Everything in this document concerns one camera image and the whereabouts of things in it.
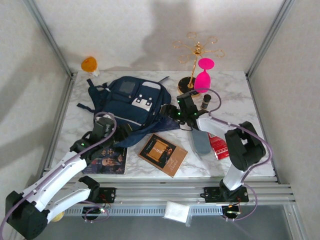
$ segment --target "white wall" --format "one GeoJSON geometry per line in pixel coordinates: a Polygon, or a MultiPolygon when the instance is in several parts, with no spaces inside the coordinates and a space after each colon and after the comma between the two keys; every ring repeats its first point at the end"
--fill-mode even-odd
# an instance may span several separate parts
{"type": "MultiPolygon", "coordinates": [[[[22,0],[1,0],[0,16],[2,221],[6,196],[36,180],[67,76],[22,0]]],[[[11,231],[7,225],[4,239],[11,231]]]]}
{"type": "Polygon", "coordinates": [[[208,53],[218,71],[246,71],[253,61],[283,0],[60,0],[35,1],[73,71],[87,56],[101,70],[191,70],[181,64],[189,45],[214,35],[224,58],[208,53]]]}
{"type": "Polygon", "coordinates": [[[251,84],[280,179],[320,237],[320,1],[296,0],[251,84]]]}

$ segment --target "marble tabletop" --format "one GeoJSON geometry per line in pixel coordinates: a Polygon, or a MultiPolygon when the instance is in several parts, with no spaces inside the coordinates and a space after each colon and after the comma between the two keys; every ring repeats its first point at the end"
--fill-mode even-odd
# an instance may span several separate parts
{"type": "MultiPolygon", "coordinates": [[[[211,89],[216,90],[222,98],[222,106],[214,112],[214,115],[230,123],[239,124],[249,121],[255,127],[259,136],[263,136],[262,129],[257,117],[252,96],[243,71],[209,71],[211,76],[211,89]]],[[[88,83],[86,79],[91,78],[93,84],[110,83],[122,76],[133,76],[146,80],[158,82],[169,76],[163,85],[171,93],[171,104],[178,105],[176,97],[178,92],[178,81],[190,75],[190,71],[101,71],[98,77],[91,77],[88,73],[79,71],[74,83],[67,112],[63,122],[62,130],[57,143],[54,159],[51,166],[57,164],[69,151],[70,146],[80,139],[87,131],[93,128],[93,114],[87,110],[77,107],[82,103],[90,108],[94,108],[92,100],[88,94],[88,83]]],[[[218,98],[210,93],[212,100],[208,110],[217,106],[218,98]]],[[[195,97],[193,100],[199,107],[203,97],[195,97]]],[[[230,159],[217,160],[213,151],[206,155],[198,155],[194,152],[191,133],[188,131],[172,130],[158,133],[161,137],[181,146],[188,151],[186,159],[183,161],[175,178],[192,177],[224,177],[231,165],[230,159]]],[[[95,174],[95,178],[170,178],[161,170],[155,168],[145,160],[138,157],[138,153],[149,139],[150,134],[145,136],[139,143],[129,147],[124,175],[104,175],[95,174]]],[[[275,175],[271,162],[257,167],[249,176],[253,177],[273,177],[275,175]]]]}

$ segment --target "brown book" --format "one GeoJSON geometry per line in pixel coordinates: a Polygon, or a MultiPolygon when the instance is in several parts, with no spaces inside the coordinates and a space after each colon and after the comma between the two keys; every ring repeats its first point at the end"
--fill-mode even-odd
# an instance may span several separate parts
{"type": "Polygon", "coordinates": [[[174,177],[188,151],[153,134],[139,153],[139,157],[174,177]]]}

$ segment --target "red package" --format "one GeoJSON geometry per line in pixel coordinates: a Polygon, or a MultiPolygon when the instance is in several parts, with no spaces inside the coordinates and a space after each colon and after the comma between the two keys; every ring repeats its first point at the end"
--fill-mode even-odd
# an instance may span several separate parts
{"type": "Polygon", "coordinates": [[[226,142],[221,139],[220,137],[217,137],[215,135],[212,135],[208,133],[210,145],[215,152],[216,158],[218,160],[224,159],[226,157],[229,157],[229,151],[226,142]]]}

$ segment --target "pink wine glass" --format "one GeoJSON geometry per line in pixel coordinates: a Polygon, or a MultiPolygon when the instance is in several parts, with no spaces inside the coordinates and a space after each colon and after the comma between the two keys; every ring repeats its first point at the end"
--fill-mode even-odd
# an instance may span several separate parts
{"type": "Polygon", "coordinates": [[[203,72],[199,73],[199,75],[196,76],[195,83],[194,83],[194,89],[198,93],[206,93],[208,90],[205,90],[205,89],[197,90],[197,89],[202,89],[202,88],[209,89],[210,88],[211,77],[206,72],[206,70],[212,69],[215,66],[215,62],[210,58],[201,58],[198,61],[198,65],[200,68],[203,69],[203,72]]]}

